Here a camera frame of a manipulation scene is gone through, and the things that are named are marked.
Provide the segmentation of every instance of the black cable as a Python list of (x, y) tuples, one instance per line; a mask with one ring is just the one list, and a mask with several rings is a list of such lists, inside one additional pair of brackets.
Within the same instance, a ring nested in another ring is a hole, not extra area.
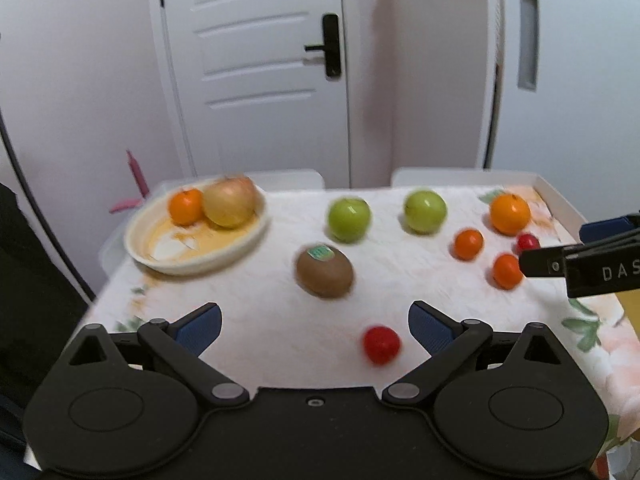
[(9, 134), (7, 133), (6, 127), (4, 126), (4, 121), (2, 120), (2, 110), (0, 110), (0, 139), (4, 143), (4, 147), (6, 149), (7, 155), (9, 156), (9, 161), (11, 162), (11, 165), (14, 167), (15, 176), (18, 178), (18, 182), (20, 183), (22, 192), (27, 197), (27, 201), (31, 205), (33, 212), (35, 213), (36, 217), (40, 221), (40, 224), (42, 225), (42, 228), (44, 229), (45, 234), (47, 235), (47, 237), (49, 237), (51, 244), (53, 245), (56, 252), (60, 255), (60, 258), (62, 258), (62, 261), (65, 263), (66, 267), (69, 269), (73, 277), (76, 279), (76, 281), (78, 281), (78, 284), (80, 285), (80, 288), (82, 288), (82, 291), (87, 295), (89, 300), (91, 301), (95, 300), (95, 293), (92, 291), (91, 287), (80, 275), (80, 273), (78, 272), (74, 264), (66, 255), (65, 250), (60, 245), (60, 242), (56, 238), (56, 235), (53, 233), (51, 227), (49, 226), (49, 223), (47, 222), (40, 208), (38, 207), (38, 203), (36, 202), (36, 199), (33, 196), (33, 193), (31, 192), (31, 188), (27, 183), (27, 179), (25, 178), (24, 173), (22, 172), (22, 168), (20, 167), (20, 162), (18, 161), (18, 157), (15, 155), (14, 147), (11, 144), (11, 139), (9, 139)]

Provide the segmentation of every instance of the white door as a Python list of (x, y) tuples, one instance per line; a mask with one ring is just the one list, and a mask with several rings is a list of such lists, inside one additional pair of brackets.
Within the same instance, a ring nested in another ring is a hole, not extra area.
[(522, 2), (521, 41), (521, 0), (504, 0), (492, 168), (539, 173), (590, 221), (636, 211), (640, 0), (537, 0), (537, 70), (535, 6)]
[(164, 0), (197, 175), (311, 168), (349, 186), (344, 72), (327, 78), (322, 16), (341, 0)]

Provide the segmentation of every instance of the door handle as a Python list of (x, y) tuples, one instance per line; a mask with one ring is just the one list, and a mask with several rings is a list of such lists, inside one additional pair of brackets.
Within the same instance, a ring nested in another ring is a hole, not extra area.
[(342, 75), (339, 27), (337, 14), (324, 14), (322, 16), (322, 38), (324, 43), (320, 45), (305, 45), (305, 52), (318, 50), (324, 52), (324, 73), (330, 78), (339, 78)]

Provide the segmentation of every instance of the triangular cutout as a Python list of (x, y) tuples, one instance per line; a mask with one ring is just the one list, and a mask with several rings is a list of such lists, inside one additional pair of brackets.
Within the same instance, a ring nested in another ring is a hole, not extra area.
[(72, 357), (71, 361), (69, 361), (69, 364), (72, 366), (78, 366), (88, 363), (99, 363), (106, 360), (107, 356), (105, 355), (98, 338), (96, 336), (89, 336), (84, 338), (80, 348)]
[(551, 346), (549, 346), (549, 342), (541, 335), (535, 335), (531, 338), (524, 358), (527, 361), (537, 361), (550, 365), (560, 364), (560, 359), (558, 359), (558, 356), (556, 356)]

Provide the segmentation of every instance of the tangerine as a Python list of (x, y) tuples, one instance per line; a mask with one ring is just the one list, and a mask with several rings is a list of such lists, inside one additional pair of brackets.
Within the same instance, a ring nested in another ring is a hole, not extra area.
[(517, 286), (524, 277), (518, 259), (513, 254), (501, 254), (495, 259), (493, 275), (495, 282), (505, 290)]
[(484, 238), (478, 229), (460, 231), (453, 243), (453, 250), (460, 260), (473, 260), (484, 246)]
[(491, 202), (489, 216), (497, 231), (503, 235), (515, 236), (531, 220), (531, 209), (521, 196), (504, 193)]
[(183, 189), (169, 200), (169, 216), (174, 224), (189, 226), (204, 218), (202, 192), (199, 189)]

